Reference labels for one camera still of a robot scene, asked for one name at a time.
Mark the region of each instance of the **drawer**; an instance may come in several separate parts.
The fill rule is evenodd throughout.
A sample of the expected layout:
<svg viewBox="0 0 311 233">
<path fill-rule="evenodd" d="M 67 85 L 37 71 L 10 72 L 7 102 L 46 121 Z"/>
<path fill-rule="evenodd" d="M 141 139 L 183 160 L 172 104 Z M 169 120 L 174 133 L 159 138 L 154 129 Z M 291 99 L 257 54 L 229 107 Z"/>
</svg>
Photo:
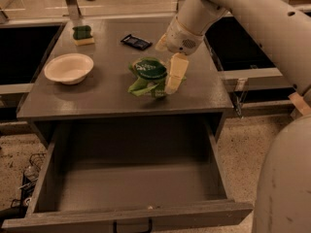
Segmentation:
<svg viewBox="0 0 311 233">
<path fill-rule="evenodd" d="M 208 115 L 60 122 L 26 218 L 9 232 L 141 232 L 239 223 Z"/>
</svg>

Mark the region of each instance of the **floor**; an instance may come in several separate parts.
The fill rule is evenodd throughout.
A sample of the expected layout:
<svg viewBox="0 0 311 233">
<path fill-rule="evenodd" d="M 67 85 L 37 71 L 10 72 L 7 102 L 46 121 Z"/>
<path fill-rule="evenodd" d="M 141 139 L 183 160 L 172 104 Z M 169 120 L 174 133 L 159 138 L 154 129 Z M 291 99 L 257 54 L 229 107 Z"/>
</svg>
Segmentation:
<svg viewBox="0 0 311 233">
<path fill-rule="evenodd" d="M 228 118 L 219 140 L 220 160 L 233 198 L 256 199 L 259 171 L 269 145 L 293 119 L 288 114 Z M 23 122 L 0 124 L 0 211 L 19 198 L 21 177 L 33 153 L 45 152 L 38 138 Z M 236 226 L 181 230 L 177 232 L 250 233 L 253 214 Z"/>
</svg>

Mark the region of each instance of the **black handle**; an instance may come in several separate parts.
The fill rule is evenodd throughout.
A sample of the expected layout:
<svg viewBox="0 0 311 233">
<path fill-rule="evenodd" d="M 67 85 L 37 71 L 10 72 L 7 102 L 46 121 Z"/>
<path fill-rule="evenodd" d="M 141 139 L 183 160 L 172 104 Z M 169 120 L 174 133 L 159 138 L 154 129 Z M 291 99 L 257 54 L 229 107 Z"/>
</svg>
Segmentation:
<svg viewBox="0 0 311 233">
<path fill-rule="evenodd" d="M 151 233 L 153 231 L 153 221 L 149 219 L 149 226 L 147 231 L 139 232 L 139 233 Z M 117 230 L 117 222 L 114 222 L 114 233 L 118 233 Z"/>
</svg>

